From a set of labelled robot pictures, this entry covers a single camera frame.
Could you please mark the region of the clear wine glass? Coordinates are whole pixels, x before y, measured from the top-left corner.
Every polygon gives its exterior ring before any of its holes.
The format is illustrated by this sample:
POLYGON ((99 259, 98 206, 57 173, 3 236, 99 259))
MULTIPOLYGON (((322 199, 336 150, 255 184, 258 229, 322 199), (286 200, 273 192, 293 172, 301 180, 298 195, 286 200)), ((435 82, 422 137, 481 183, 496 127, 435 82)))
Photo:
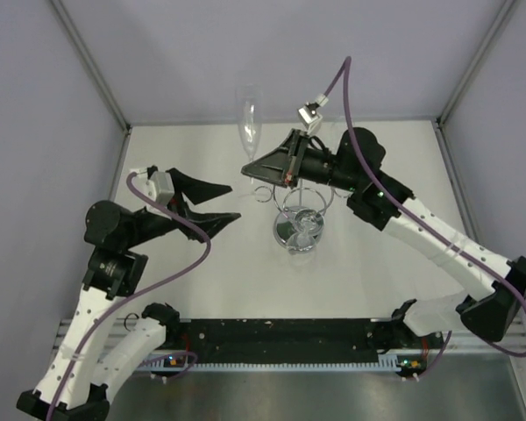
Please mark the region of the clear wine glass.
POLYGON ((316 248, 324 229, 323 215, 311 208, 295 206, 274 220, 275 240, 291 254, 309 253, 316 248))

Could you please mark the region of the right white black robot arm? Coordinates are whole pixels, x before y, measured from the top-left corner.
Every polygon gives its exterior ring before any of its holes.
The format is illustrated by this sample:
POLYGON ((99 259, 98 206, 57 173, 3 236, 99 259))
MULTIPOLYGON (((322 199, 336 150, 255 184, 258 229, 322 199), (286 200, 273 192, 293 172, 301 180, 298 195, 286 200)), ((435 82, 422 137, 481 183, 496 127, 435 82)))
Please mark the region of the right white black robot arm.
POLYGON ((494 253, 446 224, 410 188, 382 171, 385 155, 363 127, 345 131, 335 153, 293 129, 241 173, 281 188, 309 181, 349 192, 346 205, 354 216, 414 248, 459 283, 459 293, 410 299, 394 311, 391 333, 398 345, 410 347, 424 336, 460 327, 498 344, 526 299, 526 258, 494 253))

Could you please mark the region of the chrome wine glass rack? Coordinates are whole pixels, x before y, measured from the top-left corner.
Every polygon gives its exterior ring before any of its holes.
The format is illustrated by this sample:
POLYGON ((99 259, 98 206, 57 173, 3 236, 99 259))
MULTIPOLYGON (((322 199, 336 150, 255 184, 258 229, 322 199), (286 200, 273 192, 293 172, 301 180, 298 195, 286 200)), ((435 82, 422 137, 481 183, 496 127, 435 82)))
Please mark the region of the chrome wine glass rack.
POLYGON ((273 224, 275 240, 290 254, 306 254, 316 249, 323 236, 325 215, 336 198, 347 198, 330 188, 329 197, 316 188, 299 186, 279 202, 275 186, 259 185, 252 192, 258 203, 274 204, 278 211, 273 224))

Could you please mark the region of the clear champagne flute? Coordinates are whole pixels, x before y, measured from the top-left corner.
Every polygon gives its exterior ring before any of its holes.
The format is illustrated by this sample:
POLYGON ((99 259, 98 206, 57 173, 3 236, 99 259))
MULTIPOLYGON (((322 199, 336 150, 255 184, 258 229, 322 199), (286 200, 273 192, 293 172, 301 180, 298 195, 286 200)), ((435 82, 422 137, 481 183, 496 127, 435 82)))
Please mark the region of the clear champagne flute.
POLYGON ((256 84, 236 89, 236 112, 241 145, 249 161, 253 161, 262 133, 262 95, 256 84))

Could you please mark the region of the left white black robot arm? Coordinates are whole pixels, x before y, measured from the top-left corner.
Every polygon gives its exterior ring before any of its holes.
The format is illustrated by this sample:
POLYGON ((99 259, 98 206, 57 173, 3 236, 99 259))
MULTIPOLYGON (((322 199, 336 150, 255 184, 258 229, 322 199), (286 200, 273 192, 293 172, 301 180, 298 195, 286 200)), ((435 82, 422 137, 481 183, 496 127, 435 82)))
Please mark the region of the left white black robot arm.
POLYGON ((134 169, 128 189, 145 202, 130 211, 110 200, 93 204, 84 240, 94 247, 71 323, 43 378, 20 394, 16 407, 38 420, 104 420, 121 387, 158 347, 175 346, 180 315, 164 303, 149 303, 136 326, 110 351, 104 349, 123 307, 188 274, 209 256, 211 241, 239 219, 236 212, 197 213, 200 204, 231 193, 229 185, 205 182, 176 168, 134 169), (187 267, 139 289, 148 258, 134 247, 170 232, 205 246, 187 267))

